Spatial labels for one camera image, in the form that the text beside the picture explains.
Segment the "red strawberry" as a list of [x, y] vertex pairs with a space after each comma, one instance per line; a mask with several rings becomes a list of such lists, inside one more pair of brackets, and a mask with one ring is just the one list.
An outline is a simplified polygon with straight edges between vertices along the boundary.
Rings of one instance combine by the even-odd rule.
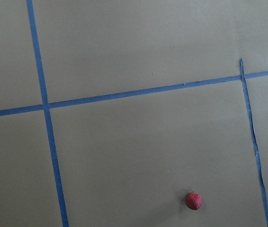
[[185, 197], [185, 204], [191, 210], [198, 210], [202, 206], [202, 197], [195, 192], [188, 192]]

